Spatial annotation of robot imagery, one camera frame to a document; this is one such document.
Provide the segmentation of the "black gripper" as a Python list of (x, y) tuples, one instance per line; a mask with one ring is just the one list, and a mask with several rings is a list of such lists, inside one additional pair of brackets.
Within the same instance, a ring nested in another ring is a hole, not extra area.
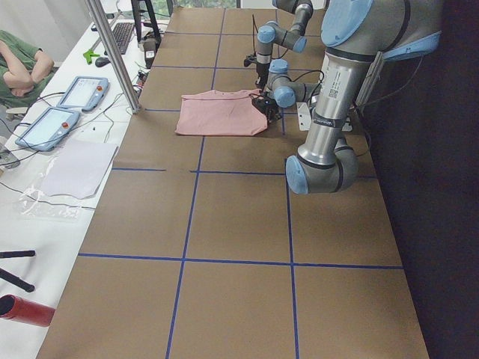
[(251, 95), (251, 104), (265, 116), (268, 123), (281, 119), (279, 107), (274, 99), (267, 96)]
[(261, 54), (247, 55), (244, 60), (244, 67), (255, 64), (257, 79), (255, 85), (257, 88), (263, 90), (268, 79), (268, 57)]

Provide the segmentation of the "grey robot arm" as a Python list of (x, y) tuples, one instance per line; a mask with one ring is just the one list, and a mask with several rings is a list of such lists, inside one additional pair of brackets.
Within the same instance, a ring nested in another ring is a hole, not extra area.
[(287, 183), (296, 194), (337, 192), (350, 187), (358, 171), (356, 155), (342, 133), (354, 99), (378, 54), (386, 61), (422, 57), (439, 45), (442, 1), (328, 1), (321, 25), (326, 47), (323, 79), (298, 84), (287, 74), (288, 63), (272, 58), (279, 45), (302, 52), (305, 30), (314, 9), (310, 1), (274, 1), (293, 14), (286, 30), (270, 21), (259, 27), (257, 86), (276, 104), (288, 108), (314, 101), (305, 143), (286, 161)]
[(273, 60), (273, 46), (277, 45), (293, 52), (301, 53), (306, 45), (305, 31), (314, 8), (311, 1), (303, 0), (278, 0), (272, 1), (272, 5), (294, 15), (290, 29), (282, 28), (276, 21), (269, 21), (257, 28), (253, 20), (253, 53), (247, 55), (243, 66), (255, 64), (257, 79), (256, 88), (263, 90), (269, 76), (269, 65)]

